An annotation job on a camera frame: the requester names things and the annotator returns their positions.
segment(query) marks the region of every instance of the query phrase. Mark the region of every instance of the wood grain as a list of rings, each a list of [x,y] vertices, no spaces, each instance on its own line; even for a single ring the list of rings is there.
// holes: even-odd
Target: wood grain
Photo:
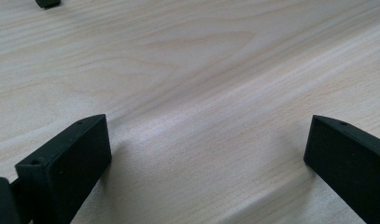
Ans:
[[[380,0],[0,0],[0,176],[98,113],[73,223],[362,223],[303,152],[313,114],[380,137]]]

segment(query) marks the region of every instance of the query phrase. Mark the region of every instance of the light wood surface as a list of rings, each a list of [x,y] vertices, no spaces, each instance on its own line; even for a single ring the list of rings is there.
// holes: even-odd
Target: light wood surface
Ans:
[[[363,223],[303,152],[314,114],[380,137],[380,0],[0,0],[0,176],[99,113],[72,223]]]

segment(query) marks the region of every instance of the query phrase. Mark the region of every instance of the black object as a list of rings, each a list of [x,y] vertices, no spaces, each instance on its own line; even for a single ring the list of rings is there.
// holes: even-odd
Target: black object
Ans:
[[[367,223],[380,223],[380,139],[313,116],[304,161]]]
[[[106,116],[77,121],[0,177],[0,223],[70,223],[109,163]]]
[[[39,7],[49,8],[61,4],[61,0],[35,0]]]

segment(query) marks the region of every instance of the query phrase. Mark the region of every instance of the small black object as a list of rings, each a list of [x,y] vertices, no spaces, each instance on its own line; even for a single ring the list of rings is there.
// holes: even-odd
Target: small black object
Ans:
[[[49,8],[56,7],[61,4],[61,0],[35,0],[39,7]]]
[[[16,164],[10,186],[0,177],[0,223],[69,224],[109,163],[106,116],[77,121]]]
[[[366,223],[380,223],[380,139],[313,116],[303,159]]]

